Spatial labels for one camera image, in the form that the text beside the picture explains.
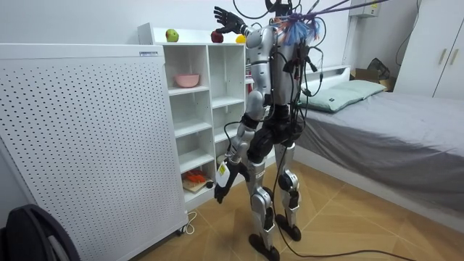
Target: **silver robot leg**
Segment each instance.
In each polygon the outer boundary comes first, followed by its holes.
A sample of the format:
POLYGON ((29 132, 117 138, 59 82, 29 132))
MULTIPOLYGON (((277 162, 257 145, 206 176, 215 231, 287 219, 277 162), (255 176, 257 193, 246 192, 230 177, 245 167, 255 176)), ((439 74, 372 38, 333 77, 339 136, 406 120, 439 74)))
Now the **silver robot leg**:
POLYGON ((249 237, 249 243, 269 260, 279 260, 279 253, 273 246, 274 210, 272 191, 262 186, 265 161, 247 163, 249 182, 246 183, 251 196, 253 225, 256 234, 249 237))
POLYGON ((275 145, 275 160, 278 169, 278 185, 281 188, 281 197, 283 208, 285 209, 285 217, 277 215, 275 221, 277 225, 287 232, 287 234, 295 241, 301 240, 301 231, 297 227, 297 210, 299 209, 299 184, 298 177, 289 169, 290 163, 293 160, 295 152, 295 143, 290 147, 285 147, 282 144, 275 145))

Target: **shelf board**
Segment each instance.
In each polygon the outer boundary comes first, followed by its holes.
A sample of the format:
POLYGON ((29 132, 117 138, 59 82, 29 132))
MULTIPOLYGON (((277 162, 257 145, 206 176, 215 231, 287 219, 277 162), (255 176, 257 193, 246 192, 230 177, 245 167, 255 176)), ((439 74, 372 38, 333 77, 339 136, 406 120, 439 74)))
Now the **shelf board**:
POLYGON ((212 98, 212 108, 219 108, 219 107, 224 107, 232 104, 238 104, 243 102, 243 99, 238 99, 230 96, 221 96, 221 97, 216 97, 212 98))
POLYGON ((208 128, 211 128, 209 123, 205 123, 198 119, 187 120, 181 123, 174 123, 174 135, 176 138, 180 138, 182 136, 197 133, 208 128))
POLYGON ((196 86, 193 88, 179 88, 179 87, 169 87, 168 93, 169 96, 175 96, 180 94, 192 94, 199 91, 208 91, 209 88, 207 86, 196 86))
POLYGON ((179 155, 181 173, 194 169, 195 167, 201 166, 213 160, 215 160, 215 158, 202 149, 196 149, 192 152, 179 155))
MULTIPOLYGON (((233 126, 233 127, 228 127, 227 128, 227 134, 229 135, 230 138, 235 137, 237 135, 237 130, 239 129, 239 126, 233 126)), ((216 128, 214 129, 214 134, 215 134, 215 143, 224 141, 227 139, 227 136, 225 135, 224 128, 216 128)))
POLYGON ((185 200, 186 203, 188 203, 210 190, 214 190, 214 188, 207 188, 206 186, 204 186, 202 189, 198 190, 196 193, 193 193, 193 192, 190 192, 184 189, 183 199, 185 200))

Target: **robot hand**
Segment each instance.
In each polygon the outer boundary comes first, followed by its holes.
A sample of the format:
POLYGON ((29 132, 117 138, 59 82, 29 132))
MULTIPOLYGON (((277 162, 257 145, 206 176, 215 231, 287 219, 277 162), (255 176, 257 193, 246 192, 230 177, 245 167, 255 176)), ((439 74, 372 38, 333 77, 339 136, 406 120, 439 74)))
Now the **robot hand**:
POLYGON ((219 186, 219 184, 216 184, 215 199, 217 199, 217 202, 219 204, 223 203, 224 197, 229 193, 229 190, 231 189, 232 184, 235 181, 235 178, 237 177, 239 173, 245 177, 246 181, 249 181, 249 174, 248 174, 247 167, 242 162, 240 162, 239 164, 232 164, 228 159, 226 159, 223 162, 223 164, 230 172, 230 175, 229 175, 229 178, 227 180, 227 184, 225 185, 225 187, 222 187, 222 186, 219 186))
POLYGON ((224 25, 223 28, 216 29, 217 33, 230 33, 234 32, 240 34, 240 27, 245 24, 245 22, 232 12, 227 12, 220 7, 215 7, 215 18, 217 22, 224 25))

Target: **cardboard box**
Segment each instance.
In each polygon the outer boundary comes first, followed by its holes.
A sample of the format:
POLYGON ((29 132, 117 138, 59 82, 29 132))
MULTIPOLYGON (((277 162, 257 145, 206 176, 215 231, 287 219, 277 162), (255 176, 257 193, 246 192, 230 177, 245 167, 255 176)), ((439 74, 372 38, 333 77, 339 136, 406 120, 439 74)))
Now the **cardboard box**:
POLYGON ((385 86, 384 91, 387 92, 393 92, 394 90, 394 85, 397 83, 397 78, 390 76, 388 80, 380 80, 379 83, 383 86, 385 86))
POLYGON ((366 80, 378 83, 378 72, 375 70, 354 69, 351 71, 350 80, 366 80))
POLYGON ((375 70, 366 70, 366 69, 354 69, 351 71, 351 77, 349 80, 366 80, 372 83, 380 83, 385 86, 384 91, 392 92, 394 90, 394 85, 397 83, 397 79, 391 76, 387 80, 379 80, 378 72, 375 70))

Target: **power cord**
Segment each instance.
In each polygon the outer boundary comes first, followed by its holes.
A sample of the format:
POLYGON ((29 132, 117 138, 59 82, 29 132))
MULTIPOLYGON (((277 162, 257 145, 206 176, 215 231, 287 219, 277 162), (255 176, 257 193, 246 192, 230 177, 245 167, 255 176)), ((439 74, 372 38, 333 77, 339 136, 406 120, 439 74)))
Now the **power cord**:
POLYGON ((419 0, 416 0, 415 1, 415 5, 417 6, 418 8, 418 14, 417 14, 417 17, 415 18, 415 22, 414 22, 414 26, 413 26, 413 29, 411 30, 411 33, 409 33, 406 37, 406 39, 401 43, 401 45, 399 46, 398 48, 398 51, 397 51, 397 55, 396 57, 394 58, 394 61, 397 63, 398 66, 401 67, 401 64, 398 62, 398 55, 399 55, 399 51, 401 51, 401 48, 403 47, 403 45, 406 44, 406 41, 411 37, 411 35, 413 34, 414 32, 414 29, 415 29, 415 25, 418 24, 418 21, 419 21, 419 0))
POLYGON ((193 234, 195 232, 195 228, 191 224, 191 222, 194 221, 194 219, 196 218, 196 212, 195 211, 190 212, 189 214, 187 214, 187 216, 189 216, 191 214, 194 214, 194 217, 192 219, 190 219, 190 218, 188 219, 188 223, 182 227, 181 233, 186 233, 187 235, 191 235, 191 234, 193 234))
MULTIPOLYGON (((240 12, 239 8, 237 7, 237 4, 235 2, 235 0, 232 1, 233 2, 233 6, 235 7, 235 10, 237 10, 237 12, 242 16, 242 17, 245 17, 245 18, 248 18, 248 19, 252 19, 252 20, 258 20, 258 19, 261 19, 263 18, 264 16, 266 16, 267 14, 269 14, 269 10, 266 11, 264 14, 260 15, 259 17, 249 17, 247 15, 245 15, 244 13, 240 12)), ((272 9, 276 4, 278 3, 278 1, 276 1, 272 7, 270 9, 272 9)))
MULTIPOLYGON (((281 172, 282 162, 283 162, 283 159, 285 158, 286 152, 287 152, 287 148, 285 148, 285 150, 283 151, 281 161, 280 161, 280 163, 278 165, 277 175, 275 176, 275 181, 274 181, 274 186, 273 186, 273 194, 275 194, 275 191, 276 191, 277 180, 278 180, 278 177, 279 177, 280 172, 281 172)), ((277 218, 276 203, 274 201, 273 201, 273 209, 274 209, 274 218, 277 218)), ((289 243, 285 239, 285 236, 283 236, 281 227, 277 226, 277 228, 278 228, 278 231, 280 232, 280 234, 282 236, 283 241, 285 242, 285 245, 290 249, 290 251, 292 251, 298 257, 303 257, 303 258, 327 258, 327 257, 343 257, 343 256, 352 255, 352 254, 359 254, 359 253, 379 253, 379 254, 386 254, 386 255, 389 255, 389 256, 392 256, 392 257, 397 257, 397 258, 400 258, 402 260, 415 261, 413 259, 410 259, 410 258, 407 258, 407 257, 402 257, 402 256, 399 256, 397 254, 392 254, 392 253, 384 252, 384 251, 381 251, 381 250, 373 250, 373 249, 357 250, 357 251, 353 251, 353 252, 345 252, 345 253, 340 253, 340 254, 298 254, 297 252, 295 252, 295 250, 293 250, 291 248, 291 246, 289 245, 289 243)))

